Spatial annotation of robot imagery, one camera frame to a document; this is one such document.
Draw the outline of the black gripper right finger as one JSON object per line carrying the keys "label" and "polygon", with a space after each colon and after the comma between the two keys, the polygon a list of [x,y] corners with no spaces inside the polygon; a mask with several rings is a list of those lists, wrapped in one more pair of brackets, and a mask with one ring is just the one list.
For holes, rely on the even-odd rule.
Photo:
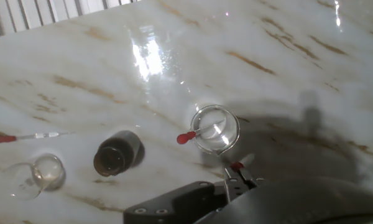
{"label": "black gripper right finger", "polygon": [[265,183],[265,179],[261,177],[253,177],[246,168],[240,168],[238,174],[242,177],[244,183],[250,188],[256,188]]}

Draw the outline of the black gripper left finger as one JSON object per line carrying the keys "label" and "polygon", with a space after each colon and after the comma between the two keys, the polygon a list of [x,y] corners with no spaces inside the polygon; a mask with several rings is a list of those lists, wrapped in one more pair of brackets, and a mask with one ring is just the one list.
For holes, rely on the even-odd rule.
{"label": "black gripper left finger", "polygon": [[133,205],[123,212],[124,224],[185,224],[204,222],[228,204],[226,182],[236,178],[236,170],[224,169],[224,180],[197,181],[153,199]]}

